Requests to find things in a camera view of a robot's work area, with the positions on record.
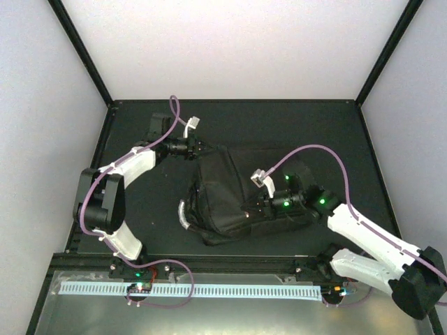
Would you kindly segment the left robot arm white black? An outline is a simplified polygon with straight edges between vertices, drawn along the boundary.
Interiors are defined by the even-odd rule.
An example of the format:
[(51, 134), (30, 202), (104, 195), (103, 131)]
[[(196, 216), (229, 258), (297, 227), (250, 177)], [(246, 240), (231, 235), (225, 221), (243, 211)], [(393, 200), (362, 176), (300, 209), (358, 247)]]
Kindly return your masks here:
[(82, 171), (73, 207), (73, 218), (86, 235), (98, 237), (114, 252), (126, 259), (125, 270), (134, 278), (149, 273), (150, 262), (143, 257), (143, 243), (125, 221), (125, 189), (142, 174), (152, 170), (168, 155), (193, 160), (199, 153), (200, 140), (194, 132), (200, 122), (191, 117), (181, 137), (170, 135), (175, 121), (155, 115), (143, 140), (116, 161), (99, 169)]

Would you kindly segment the black student bag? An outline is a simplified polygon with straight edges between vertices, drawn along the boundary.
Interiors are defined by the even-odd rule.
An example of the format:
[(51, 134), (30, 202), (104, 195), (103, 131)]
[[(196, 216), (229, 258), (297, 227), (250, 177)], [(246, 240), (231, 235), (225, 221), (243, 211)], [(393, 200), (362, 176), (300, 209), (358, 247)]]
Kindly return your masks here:
[[(261, 193), (251, 175), (258, 168), (274, 165), (287, 152), (274, 147), (218, 147), (201, 154), (188, 192), (180, 200), (181, 226), (199, 235), (208, 246), (248, 237), (262, 237), (306, 228), (320, 219), (308, 215), (284, 214), (268, 219), (259, 214), (246, 218), (240, 206)], [(285, 176), (297, 174), (305, 185), (317, 185), (311, 170), (299, 156), (288, 159), (271, 178), (278, 190), (287, 187)]]

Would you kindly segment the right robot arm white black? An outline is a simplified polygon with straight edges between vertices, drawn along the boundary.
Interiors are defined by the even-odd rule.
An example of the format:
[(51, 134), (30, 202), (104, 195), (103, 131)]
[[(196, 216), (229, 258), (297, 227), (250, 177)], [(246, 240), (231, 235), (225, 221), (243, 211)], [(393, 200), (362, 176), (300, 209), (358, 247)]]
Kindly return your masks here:
[(324, 218), (327, 227), (360, 247), (359, 255), (341, 248), (319, 261), (318, 275), (325, 281), (352, 278), (386, 293), (407, 315), (422, 320), (435, 306), (445, 306), (446, 268), (440, 252), (421, 249), (390, 234), (318, 185), (305, 185), (297, 174), (285, 176), (287, 187), (278, 190), (273, 179), (257, 169), (251, 181), (261, 193), (254, 212), (268, 219), (284, 214)]

